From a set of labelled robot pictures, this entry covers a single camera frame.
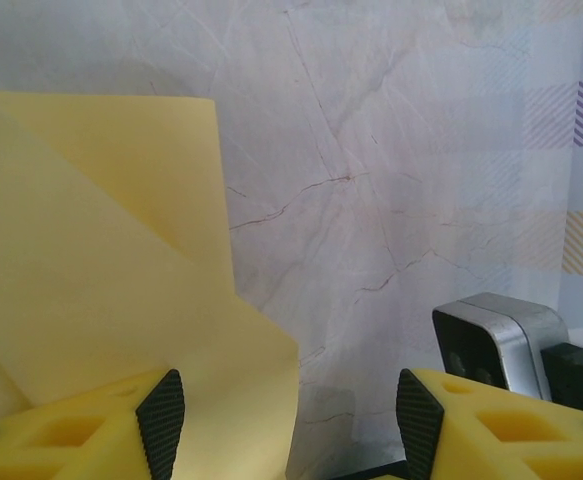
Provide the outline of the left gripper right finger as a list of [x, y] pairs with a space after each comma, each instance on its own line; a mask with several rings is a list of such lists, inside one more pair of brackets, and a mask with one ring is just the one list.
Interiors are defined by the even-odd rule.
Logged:
[[583, 479], [583, 411], [404, 369], [396, 416], [414, 479]]

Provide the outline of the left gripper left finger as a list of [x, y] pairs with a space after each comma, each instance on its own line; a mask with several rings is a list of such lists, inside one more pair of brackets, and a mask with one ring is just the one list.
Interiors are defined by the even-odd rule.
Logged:
[[169, 479], [185, 419], [176, 369], [0, 419], [0, 479]]

